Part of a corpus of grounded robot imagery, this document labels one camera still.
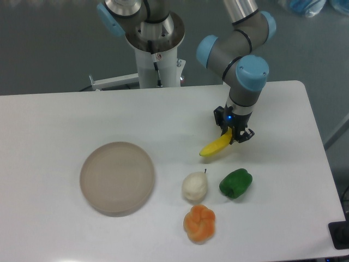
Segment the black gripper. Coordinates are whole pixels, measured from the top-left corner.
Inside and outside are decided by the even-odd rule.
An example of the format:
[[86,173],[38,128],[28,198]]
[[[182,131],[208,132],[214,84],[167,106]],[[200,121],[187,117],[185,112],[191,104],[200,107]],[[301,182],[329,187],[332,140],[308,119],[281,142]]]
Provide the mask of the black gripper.
[[226,134],[228,128],[232,129],[231,143],[243,143],[251,139],[255,132],[248,128],[248,121],[251,114],[237,115],[227,107],[219,106],[214,111],[216,125],[221,128],[221,136]]

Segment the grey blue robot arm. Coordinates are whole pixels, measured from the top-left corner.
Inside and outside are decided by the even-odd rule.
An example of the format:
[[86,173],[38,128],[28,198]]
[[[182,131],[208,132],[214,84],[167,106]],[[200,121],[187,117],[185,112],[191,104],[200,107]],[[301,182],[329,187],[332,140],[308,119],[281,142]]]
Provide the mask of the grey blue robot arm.
[[[276,22],[255,1],[224,5],[233,26],[231,35],[225,40],[205,37],[196,58],[230,87],[225,106],[216,108],[214,117],[230,142],[242,143],[254,135],[248,121],[269,74],[267,62],[252,52],[273,37]],[[141,88],[179,86],[177,49],[185,27],[168,1],[102,1],[97,12],[109,32],[125,36],[134,49]]]

